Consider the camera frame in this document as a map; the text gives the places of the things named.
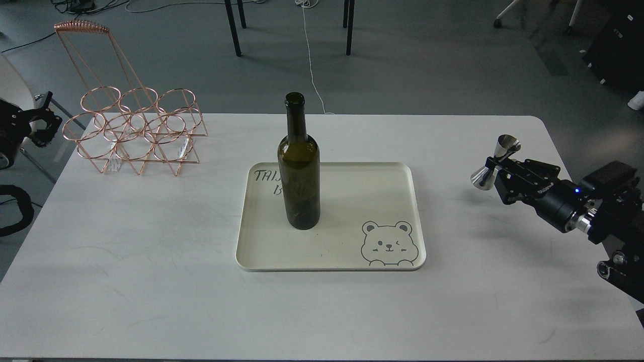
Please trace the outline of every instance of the bear illustration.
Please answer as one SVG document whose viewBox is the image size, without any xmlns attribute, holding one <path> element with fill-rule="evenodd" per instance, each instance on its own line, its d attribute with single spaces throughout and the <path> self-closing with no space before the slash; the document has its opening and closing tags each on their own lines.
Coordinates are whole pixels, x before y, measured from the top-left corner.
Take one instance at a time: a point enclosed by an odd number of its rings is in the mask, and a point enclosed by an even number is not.
<svg viewBox="0 0 644 362">
<path fill-rule="evenodd" d="M 373 221 L 363 224 L 365 242 L 361 252 L 369 265 L 413 265 L 418 247 L 412 240 L 412 226 L 399 221 L 394 226 L 378 226 Z"/>
</svg>

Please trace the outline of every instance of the wine bottle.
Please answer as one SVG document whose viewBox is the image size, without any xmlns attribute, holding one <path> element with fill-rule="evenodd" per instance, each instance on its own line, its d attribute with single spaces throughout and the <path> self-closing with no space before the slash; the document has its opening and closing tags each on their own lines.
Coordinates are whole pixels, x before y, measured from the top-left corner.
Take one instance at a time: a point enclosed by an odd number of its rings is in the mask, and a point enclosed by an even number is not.
<svg viewBox="0 0 644 362">
<path fill-rule="evenodd" d="M 320 154 L 316 141 L 307 134 L 304 96 L 286 95 L 288 134 L 279 143 L 278 165 L 282 194 L 289 223 L 306 230 L 320 218 Z"/>
</svg>

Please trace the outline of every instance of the white tray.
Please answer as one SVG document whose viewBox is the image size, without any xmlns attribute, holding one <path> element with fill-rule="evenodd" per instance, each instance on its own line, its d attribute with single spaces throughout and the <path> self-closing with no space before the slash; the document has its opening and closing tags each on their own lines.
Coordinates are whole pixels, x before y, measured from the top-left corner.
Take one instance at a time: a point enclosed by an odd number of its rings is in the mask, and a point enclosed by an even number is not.
<svg viewBox="0 0 644 362">
<path fill-rule="evenodd" d="M 249 171 L 236 253 L 242 268 L 411 271 L 425 262 L 407 165 L 322 163 L 320 221 L 304 231 L 289 224 L 280 189 L 277 163 Z"/>
</svg>

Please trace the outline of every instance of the cable on floor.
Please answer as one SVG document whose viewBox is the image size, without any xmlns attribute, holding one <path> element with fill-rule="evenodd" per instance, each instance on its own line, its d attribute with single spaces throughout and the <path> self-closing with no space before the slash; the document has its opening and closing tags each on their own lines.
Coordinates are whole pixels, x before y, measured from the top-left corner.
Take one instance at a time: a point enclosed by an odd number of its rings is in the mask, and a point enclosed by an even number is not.
<svg viewBox="0 0 644 362">
<path fill-rule="evenodd" d="M 67 14 L 93 15 L 93 14 L 98 14 L 99 12 L 103 12 L 105 10 L 114 9 L 121 5 L 125 5 L 129 2 L 129 0 L 123 0 L 120 3 L 118 2 L 118 0 L 109 0 L 109 2 L 101 8 L 91 9 L 91 10 L 79 10 L 79 11 L 73 11 L 73 5 L 76 2 L 75 0 L 50 0 L 50 2 L 56 8 L 56 10 L 58 10 L 58 12 L 61 14 L 67 13 Z M 65 9 L 61 10 L 60 7 L 63 5 L 65 6 Z"/>
<path fill-rule="evenodd" d="M 316 91 L 317 97 L 320 98 L 320 103 L 322 103 L 322 113 L 325 115 L 334 115 L 335 113 L 327 112 L 327 110 L 324 107 L 324 101 L 322 100 L 322 97 L 320 96 L 320 93 L 317 91 L 316 83 L 313 80 L 313 62 L 311 61 L 311 45 L 308 43 L 308 33 L 307 33 L 307 16 L 305 15 L 305 9 L 310 9 L 313 6 L 316 6 L 318 1 L 316 1 L 315 4 L 310 5 L 308 4 L 308 7 L 304 5 L 304 3 L 309 3 L 308 1 L 302 1 L 299 6 L 302 7 L 302 18 L 304 19 L 304 36 L 307 39 L 307 49 L 308 49 L 308 70 L 311 73 L 311 84 L 313 85 L 313 89 Z"/>
<path fill-rule="evenodd" d="M 5 201 L 0 202 L 0 205 L 5 205 L 5 204 L 8 204 L 8 203 L 10 203 L 10 202 L 12 202 L 12 201 L 16 201 L 16 202 L 17 202 L 18 200 L 14 199 L 14 198 L 10 198 L 9 200 L 5 200 Z M 41 209 L 43 208 L 43 206 L 42 206 L 41 204 L 36 204 L 36 203 L 35 203 L 35 202 L 33 202 L 33 201 L 32 201 L 32 205 L 35 205 L 35 206 L 37 206 L 37 207 L 40 207 Z"/>
<path fill-rule="evenodd" d="M 210 5 L 215 4 L 215 5 L 222 5 L 222 4 L 225 4 L 223 1 L 194 1 L 194 2 L 186 1 L 186 2 L 183 2 L 183 3 L 172 3 L 172 4 L 166 4 L 166 5 L 163 5 L 163 6 L 159 6 L 158 8 L 152 8 L 152 9 L 147 9 L 147 10 L 130 10 L 129 6 L 130 6 L 130 5 L 132 5 L 132 3 L 134 3 L 134 2 L 135 2 L 134 0 L 129 0 L 129 1 L 128 1 L 128 4 L 125 6 L 125 10 L 127 10 L 128 12 L 131 12 L 131 13 L 133 13 L 133 14 L 140 14 L 140 13 L 153 12 L 153 11 L 155 11 L 155 10 L 159 10 L 159 9 L 167 8 L 168 6 L 174 6 L 174 5 L 190 5 L 190 4 L 210 4 Z M 263 4 L 263 3 L 265 3 L 265 2 L 266 2 L 266 0 L 248 0 L 248 1 L 242 1 L 242 3 L 243 3 L 243 4 L 247 4 L 247 3 Z"/>
<path fill-rule="evenodd" d="M 74 18 L 74 20 L 78 19 L 81 15 L 82 15 L 82 14 L 78 14 L 78 15 L 76 15 L 76 17 Z M 43 41 L 43 40 L 45 40 L 45 39 L 47 39 L 47 38 L 49 38 L 49 37 L 51 37 L 51 36 L 54 36 L 54 34 L 56 34 L 56 32 L 53 32 L 53 33 L 51 33 L 50 35 L 47 35 L 46 37 L 41 37 L 40 39 L 38 39 L 38 40 L 34 40 L 34 41 L 30 42 L 30 43 L 26 43 L 26 44 L 22 44 L 22 45 L 19 45 L 19 46 L 14 46 L 13 48 L 5 49 L 5 50 L 1 51 L 0 53 L 9 52 L 10 50 L 19 49 L 19 48 L 22 48 L 22 47 L 24 47 L 24 46 L 28 46 L 28 45 L 31 45 L 31 44 L 35 44 L 35 43 L 41 42 L 41 41 Z"/>
</svg>

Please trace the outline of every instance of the black cable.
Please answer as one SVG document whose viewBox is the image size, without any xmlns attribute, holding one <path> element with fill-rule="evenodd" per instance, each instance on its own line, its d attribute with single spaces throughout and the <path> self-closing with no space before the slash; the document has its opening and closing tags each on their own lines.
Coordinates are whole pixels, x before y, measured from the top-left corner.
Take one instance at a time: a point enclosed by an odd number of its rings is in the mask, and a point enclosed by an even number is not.
<svg viewBox="0 0 644 362">
<path fill-rule="evenodd" d="M 109 10 L 109 9 L 118 8 L 121 5 L 125 5 L 125 4 L 129 3 L 129 0 L 124 0 L 122 3 L 117 3 L 116 4 L 117 1 L 118 0 L 111 0 L 110 2 L 108 2 L 107 5 L 103 6 L 102 8 L 98 8 L 98 9 L 94 9 L 94 10 L 88 10 L 86 12 L 83 12 L 83 15 L 98 14 L 99 12 L 103 12 L 103 11 Z"/>
<path fill-rule="evenodd" d="M 247 0 L 247 1 L 242 1 L 242 3 L 247 4 L 247 3 L 256 3 L 256 4 L 262 4 L 266 0 Z M 153 9 L 148 9 L 148 10 L 130 10 L 129 6 L 132 3 L 131 0 L 128 0 L 128 4 L 125 6 L 125 10 L 128 12 L 131 12 L 133 14 L 140 14 L 140 13 L 147 13 L 147 12 L 153 12 L 155 10 L 167 8 L 168 6 L 174 6 L 174 5 L 189 5 L 189 4 L 224 4 L 221 1 L 194 1 L 194 2 L 185 2 L 185 3 L 173 3 L 173 4 L 167 4 L 163 6 L 159 6 L 158 8 L 153 8 Z"/>
<path fill-rule="evenodd" d="M 74 20 L 78 19 L 81 15 L 82 15 L 82 14 L 78 14 L 78 15 L 76 15 L 76 17 L 74 18 Z M 5 50 L 1 51 L 0 53 L 5 53 L 5 52 L 8 52 L 8 51 L 10 51 L 10 50 L 14 50 L 14 49 L 22 48 L 23 46 L 28 46 L 28 45 L 31 45 L 31 44 L 38 43 L 39 41 L 43 41 L 43 40 L 45 40 L 45 39 L 47 39 L 47 38 L 49 38 L 49 37 L 51 37 L 51 36 L 54 36 L 55 34 L 56 34 L 56 32 L 53 32 L 53 33 L 51 33 L 50 35 L 47 35 L 46 37 L 42 37 L 42 38 L 40 38 L 40 39 L 38 39 L 38 40 L 34 40 L 34 41 L 30 42 L 30 43 L 22 44 L 22 45 L 19 45 L 19 46 L 14 46 L 13 48 L 5 49 Z"/>
<path fill-rule="evenodd" d="M 16 199 L 14 199 L 14 198 L 10 198 L 9 200 L 5 200 L 5 201 L 0 202 L 0 205 L 8 204 L 8 203 L 10 203 L 11 201 L 17 201 L 17 200 L 16 200 Z M 37 207 L 40 207 L 41 209 L 43 208 L 43 206 L 42 206 L 42 205 L 40 205 L 40 204 L 36 204 L 36 203 L 35 203 L 35 202 L 33 202 L 33 201 L 32 201 L 32 205 L 35 205 L 35 206 L 37 206 Z"/>
<path fill-rule="evenodd" d="M 0 236 L 11 235 L 28 227 L 33 221 L 32 199 L 29 194 L 15 185 L 0 185 L 0 195 L 12 196 L 18 203 L 18 209 L 23 217 L 13 225 L 0 227 Z"/>
</svg>

